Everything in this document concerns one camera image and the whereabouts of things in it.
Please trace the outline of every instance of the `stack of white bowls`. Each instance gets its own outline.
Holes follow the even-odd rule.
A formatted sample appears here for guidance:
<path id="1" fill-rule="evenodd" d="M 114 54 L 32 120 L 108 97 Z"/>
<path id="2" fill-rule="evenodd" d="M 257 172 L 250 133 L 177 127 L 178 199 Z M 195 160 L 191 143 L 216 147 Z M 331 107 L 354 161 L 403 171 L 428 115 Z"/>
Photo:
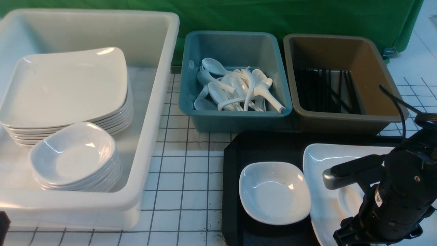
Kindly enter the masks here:
<path id="1" fill-rule="evenodd" d="M 115 140 L 88 122 L 70 125 L 37 143 L 29 159 L 44 190 L 108 192 L 122 173 Z"/>
<path id="2" fill-rule="evenodd" d="M 77 122 L 113 135 L 132 119 L 126 61 L 115 47 L 22 58 L 0 107 L 0 123 L 29 147 Z"/>

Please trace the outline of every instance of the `green backdrop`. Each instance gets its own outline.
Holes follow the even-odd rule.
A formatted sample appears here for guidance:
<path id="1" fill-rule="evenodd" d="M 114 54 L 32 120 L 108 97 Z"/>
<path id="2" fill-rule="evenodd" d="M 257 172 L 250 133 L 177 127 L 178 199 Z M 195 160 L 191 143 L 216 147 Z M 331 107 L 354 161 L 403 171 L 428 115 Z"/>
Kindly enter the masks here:
<path id="1" fill-rule="evenodd" d="M 173 65 L 194 30 L 363 36 L 380 51 L 406 48 L 423 0 L 1 0 L 0 15 L 18 8 L 132 9 L 174 12 L 180 18 Z"/>

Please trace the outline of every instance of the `white plastic bin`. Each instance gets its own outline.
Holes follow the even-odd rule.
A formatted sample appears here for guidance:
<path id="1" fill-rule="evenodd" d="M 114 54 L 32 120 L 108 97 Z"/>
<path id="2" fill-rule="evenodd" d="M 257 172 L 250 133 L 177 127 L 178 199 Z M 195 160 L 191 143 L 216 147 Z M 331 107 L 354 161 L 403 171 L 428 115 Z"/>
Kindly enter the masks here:
<path id="1" fill-rule="evenodd" d="M 12 226 L 119 230 L 136 225 L 178 29 L 176 14 L 149 11 L 25 9 L 0 21 L 1 101 L 17 61 L 30 54 L 115 46 L 128 67 L 142 68 L 131 80 L 133 123 L 114 136 L 124 170 L 112 192 L 41 190 L 32 178 L 29 149 L 0 129 L 0 211 Z"/>

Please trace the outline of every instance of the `teal plastic bin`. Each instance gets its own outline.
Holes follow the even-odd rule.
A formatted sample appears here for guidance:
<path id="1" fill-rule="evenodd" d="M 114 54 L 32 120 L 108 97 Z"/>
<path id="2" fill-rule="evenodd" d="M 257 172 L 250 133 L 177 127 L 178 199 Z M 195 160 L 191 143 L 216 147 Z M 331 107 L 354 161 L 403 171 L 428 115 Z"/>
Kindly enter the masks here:
<path id="1" fill-rule="evenodd" d="M 214 58 L 226 69 L 261 69 L 273 80 L 272 95 L 285 107 L 279 113 L 270 104 L 266 112 L 195 110 L 194 101 L 202 90 L 197 72 L 203 58 Z M 195 31 L 186 36 L 182 60 L 179 108 L 199 132 L 238 133 L 273 130 L 291 113 L 290 91 L 276 38 L 264 32 Z"/>

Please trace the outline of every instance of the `white table surface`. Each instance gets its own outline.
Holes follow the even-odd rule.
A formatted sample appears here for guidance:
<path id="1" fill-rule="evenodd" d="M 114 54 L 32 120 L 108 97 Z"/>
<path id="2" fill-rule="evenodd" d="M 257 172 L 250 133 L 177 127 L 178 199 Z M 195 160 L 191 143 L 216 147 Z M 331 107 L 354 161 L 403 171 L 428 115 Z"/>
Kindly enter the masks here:
<path id="1" fill-rule="evenodd" d="M 419 110 L 437 112 L 437 14 L 425 0 L 407 50 L 388 69 L 403 99 Z M 141 69 L 129 75 L 141 76 Z M 66 228 L 11 228 L 5 246 L 225 246 L 222 216 L 223 149 L 235 134 L 198 133 L 178 108 L 180 74 L 173 74 L 158 142 L 144 187 L 139 224 L 130 231 L 72 231 Z M 412 112 L 407 136 L 418 128 Z M 390 124 L 381 135 L 400 136 Z"/>

